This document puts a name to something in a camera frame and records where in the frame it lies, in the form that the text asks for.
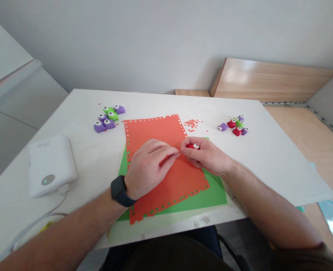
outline white cabinet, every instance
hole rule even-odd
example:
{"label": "white cabinet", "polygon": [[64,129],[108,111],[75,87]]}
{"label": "white cabinet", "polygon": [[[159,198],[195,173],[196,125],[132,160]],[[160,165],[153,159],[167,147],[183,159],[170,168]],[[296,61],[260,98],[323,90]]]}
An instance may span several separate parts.
{"label": "white cabinet", "polygon": [[67,95],[0,26],[0,174]]}

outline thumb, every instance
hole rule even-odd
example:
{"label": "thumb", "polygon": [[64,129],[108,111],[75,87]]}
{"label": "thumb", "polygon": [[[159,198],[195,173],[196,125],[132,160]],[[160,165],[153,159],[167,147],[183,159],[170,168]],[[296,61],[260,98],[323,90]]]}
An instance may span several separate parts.
{"label": "thumb", "polygon": [[203,151],[202,150],[196,150],[192,148],[182,148],[181,153],[184,154],[185,156],[195,159],[197,161],[202,160],[203,157]]}
{"label": "thumb", "polygon": [[174,164],[175,160],[180,156],[180,153],[170,155],[165,161],[161,164],[161,168],[159,170],[160,174],[164,176],[167,174],[171,166]]}

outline orange paper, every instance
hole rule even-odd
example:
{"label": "orange paper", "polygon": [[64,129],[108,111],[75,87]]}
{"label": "orange paper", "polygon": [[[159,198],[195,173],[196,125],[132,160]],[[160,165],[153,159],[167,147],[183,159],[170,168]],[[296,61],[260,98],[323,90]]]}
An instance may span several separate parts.
{"label": "orange paper", "polygon": [[[187,137],[179,116],[171,115],[153,119],[125,120],[128,163],[134,153],[149,139],[157,139],[180,149]],[[141,221],[143,216],[154,214],[209,188],[202,169],[194,167],[181,155],[166,174],[165,179],[151,192],[140,198],[130,208],[130,224]]]}

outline smartwatch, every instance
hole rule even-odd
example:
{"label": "smartwatch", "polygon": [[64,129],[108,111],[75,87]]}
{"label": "smartwatch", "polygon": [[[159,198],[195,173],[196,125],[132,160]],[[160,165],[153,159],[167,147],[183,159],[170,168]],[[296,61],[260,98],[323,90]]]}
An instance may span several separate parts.
{"label": "smartwatch", "polygon": [[137,200],[129,198],[126,194],[125,176],[120,175],[111,182],[111,197],[124,207],[133,206]]}

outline white power bank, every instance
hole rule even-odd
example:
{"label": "white power bank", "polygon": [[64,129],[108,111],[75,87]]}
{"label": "white power bank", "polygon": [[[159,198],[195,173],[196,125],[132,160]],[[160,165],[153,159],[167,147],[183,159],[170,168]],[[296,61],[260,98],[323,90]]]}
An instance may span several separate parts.
{"label": "white power bank", "polygon": [[28,147],[30,195],[39,198],[77,179],[70,139],[57,135]]}

